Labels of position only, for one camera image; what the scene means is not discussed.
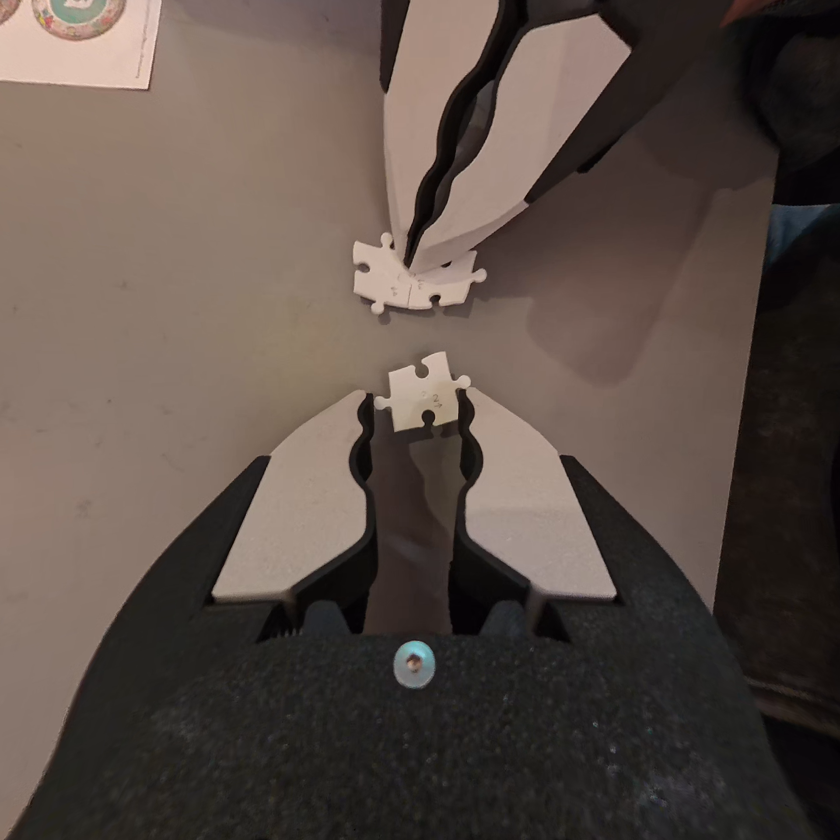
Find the white printed instruction leaflet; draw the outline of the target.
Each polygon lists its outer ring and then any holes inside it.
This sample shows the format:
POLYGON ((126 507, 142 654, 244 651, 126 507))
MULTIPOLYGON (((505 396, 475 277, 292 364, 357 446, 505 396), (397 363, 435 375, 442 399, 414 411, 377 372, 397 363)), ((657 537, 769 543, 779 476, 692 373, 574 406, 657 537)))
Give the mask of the white printed instruction leaflet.
POLYGON ((1 80, 146 90, 161 1, 2 1, 1 80))

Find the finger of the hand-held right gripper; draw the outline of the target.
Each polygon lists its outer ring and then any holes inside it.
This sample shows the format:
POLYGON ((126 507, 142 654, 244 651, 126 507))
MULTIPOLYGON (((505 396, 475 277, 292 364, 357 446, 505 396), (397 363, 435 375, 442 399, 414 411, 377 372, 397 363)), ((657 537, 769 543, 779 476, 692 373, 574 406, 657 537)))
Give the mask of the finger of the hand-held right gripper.
POLYGON ((407 3, 383 120, 391 234, 405 266, 428 262, 421 239, 474 155, 459 142, 508 45, 508 2, 407 3))
POLYGON ((411 270, 460 258, 533 203, 527 195, 631 53, 604 14, 529 15, 474 95, 485 121, 465 126, 430 218, 408 238, 411 270))

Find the teal faced puzzle piece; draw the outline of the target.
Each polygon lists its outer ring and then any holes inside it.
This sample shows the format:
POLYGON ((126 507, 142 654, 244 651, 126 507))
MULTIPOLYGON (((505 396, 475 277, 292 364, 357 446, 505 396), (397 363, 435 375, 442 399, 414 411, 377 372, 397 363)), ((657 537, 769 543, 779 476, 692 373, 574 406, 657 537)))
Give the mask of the teal faced puzzle piece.
POLYGON ((388 410, 395 432, 424 426, 424 414, 434 415, 433 425, 444 425, 458 419, 458 390, 471 386, 470 378, 462 374, 453 378, 446 352, 439 351, 422 358, 427 374, 419 376, 414 365, 390 371, 390 395, 374 398, 374 408, 388 410))

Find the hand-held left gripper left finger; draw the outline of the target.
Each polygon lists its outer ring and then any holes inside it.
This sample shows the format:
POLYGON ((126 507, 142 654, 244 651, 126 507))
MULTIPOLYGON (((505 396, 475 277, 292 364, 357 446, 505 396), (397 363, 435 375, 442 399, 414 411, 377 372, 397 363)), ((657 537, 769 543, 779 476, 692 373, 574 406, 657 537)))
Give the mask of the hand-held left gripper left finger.
POLYGON ((362 633, 378 571, 373 432, 373 395, 355 391, 275 447, 213 586, 215 602, 273 602, 299 629, 312 605, 332 602, 350 632, 362 633))

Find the person's jeans leg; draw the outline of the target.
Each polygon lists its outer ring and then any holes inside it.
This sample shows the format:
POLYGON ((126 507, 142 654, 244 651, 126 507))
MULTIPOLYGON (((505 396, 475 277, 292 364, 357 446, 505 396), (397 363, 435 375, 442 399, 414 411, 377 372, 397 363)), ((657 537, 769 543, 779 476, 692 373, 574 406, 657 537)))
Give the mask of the person's jeans leg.
POLYGON ((785 205, 773 204, 763 268, 768 269, 804 235, 825 224, 838 221, 839 205, 785 205))

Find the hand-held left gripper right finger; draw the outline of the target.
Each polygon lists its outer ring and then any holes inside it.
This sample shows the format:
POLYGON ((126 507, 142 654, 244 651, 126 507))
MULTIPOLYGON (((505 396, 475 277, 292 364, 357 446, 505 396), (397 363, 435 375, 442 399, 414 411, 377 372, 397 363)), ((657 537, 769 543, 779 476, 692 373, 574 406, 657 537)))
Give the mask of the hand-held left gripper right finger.
POLYGON ((460 473, 449 619, 454 634, 564 634, 562 602, 616 602, 564 458, 475 387, 458 393, 460 473))

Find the white puzzle piece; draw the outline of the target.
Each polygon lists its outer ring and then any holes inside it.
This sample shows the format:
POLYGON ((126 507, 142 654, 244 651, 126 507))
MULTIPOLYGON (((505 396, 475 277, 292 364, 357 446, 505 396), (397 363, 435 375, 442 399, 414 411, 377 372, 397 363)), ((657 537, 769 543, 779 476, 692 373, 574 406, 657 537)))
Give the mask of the white puzzle piece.
POLYGON ((386 308, 409 309, 413 277, 395 250, 393 236, 384 232, 379 246, 353 243, 353 293, 370 303, 374 315, 386 308))
POLYGON ((470 250, 445 266, 413 274, 407 309, 430 309, 434 299, 441 308, 464 303, 471 287, 487 278, 485 269, 475 268, 476 258, 477 252, 470 250))

